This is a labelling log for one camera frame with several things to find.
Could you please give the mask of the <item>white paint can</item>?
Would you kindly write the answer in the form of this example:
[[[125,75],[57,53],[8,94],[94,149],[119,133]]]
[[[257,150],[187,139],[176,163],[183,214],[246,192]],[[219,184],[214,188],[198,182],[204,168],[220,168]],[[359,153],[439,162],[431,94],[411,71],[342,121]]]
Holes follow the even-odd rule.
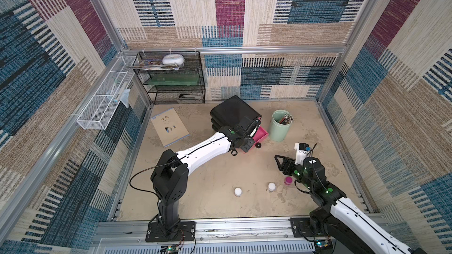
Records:
[[[234,189],[234,195],[237,197],[240,197],[242,195],[242,189],[241,188],[235,188]]]
[[[269,192],[274,192],[275,190],[276,190],[276,185],[275,185],[275,183],[270,182],[270,183],[268,184],[268,191],[269,191]]]

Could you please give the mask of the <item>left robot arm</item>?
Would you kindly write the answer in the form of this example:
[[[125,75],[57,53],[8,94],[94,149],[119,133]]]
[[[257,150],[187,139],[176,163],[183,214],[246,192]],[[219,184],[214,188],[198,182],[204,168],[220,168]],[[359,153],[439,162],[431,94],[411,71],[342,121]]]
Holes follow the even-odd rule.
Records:
[[[156,223],[162,235],[172,239],[179,233],[179,200],[185,194],[188,179],[208,161],[227,153],[236,156],[249,145],[261,125],[261,118],[243,119],[239,124],[220,128],[213,136],[188,149],[164,151],[150,180],[158,196]]]

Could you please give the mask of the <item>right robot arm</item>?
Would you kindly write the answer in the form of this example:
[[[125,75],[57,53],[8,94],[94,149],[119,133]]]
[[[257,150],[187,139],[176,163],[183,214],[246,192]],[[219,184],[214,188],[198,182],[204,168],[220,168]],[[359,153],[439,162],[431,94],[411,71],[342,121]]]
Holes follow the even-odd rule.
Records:
[[[337,186],[327,180],[325,167],[320,160],[307,157],[302,164],[276,155],[278,170],[294,178],[308,190],[317,209],[310,212],[305,235],[300,227],[293,227],[304,238],[326,234],[334,237],[355,254],[424,254],[421,248],[411,248],[385,231],[364,214]]]

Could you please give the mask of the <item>black drawer cabinet shell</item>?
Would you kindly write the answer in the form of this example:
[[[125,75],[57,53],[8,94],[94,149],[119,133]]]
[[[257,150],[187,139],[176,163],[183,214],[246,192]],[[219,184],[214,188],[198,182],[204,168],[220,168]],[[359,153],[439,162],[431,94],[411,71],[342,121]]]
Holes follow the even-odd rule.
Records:
[[[215,106],[210,111],[212,128],[218,132],[222,127],[243,129],[250,137],[254,137],[261,125],[262,115],[249,104],[234,95]]]

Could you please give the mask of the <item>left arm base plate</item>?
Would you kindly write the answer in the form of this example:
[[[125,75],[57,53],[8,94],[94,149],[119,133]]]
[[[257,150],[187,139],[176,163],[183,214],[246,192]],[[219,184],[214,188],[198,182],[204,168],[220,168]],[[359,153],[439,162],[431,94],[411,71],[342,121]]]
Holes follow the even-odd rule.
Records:
[[[145,241],[156,242],[191,242],[194,241],[196,222],[182,221],[170,230],[165,229],[157,222],[148,224]]]

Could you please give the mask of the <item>magenta paint can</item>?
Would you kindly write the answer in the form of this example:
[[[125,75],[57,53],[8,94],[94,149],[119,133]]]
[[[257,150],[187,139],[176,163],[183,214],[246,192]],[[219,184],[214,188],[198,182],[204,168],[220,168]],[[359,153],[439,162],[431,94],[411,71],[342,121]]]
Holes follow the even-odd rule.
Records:
[[[284,179],[284,184],[290,186],[293,183],[293,178],[290,176],[286,176]]]

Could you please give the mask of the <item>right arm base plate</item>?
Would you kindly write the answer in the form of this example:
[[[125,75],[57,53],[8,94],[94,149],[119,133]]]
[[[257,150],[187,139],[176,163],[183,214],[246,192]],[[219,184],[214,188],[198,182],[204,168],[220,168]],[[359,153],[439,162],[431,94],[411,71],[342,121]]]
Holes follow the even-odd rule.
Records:
[[[299,217],[289,219],[295,238],[327,236],[328,228],[338,228],[341,222],[335,218],[319,219]]]

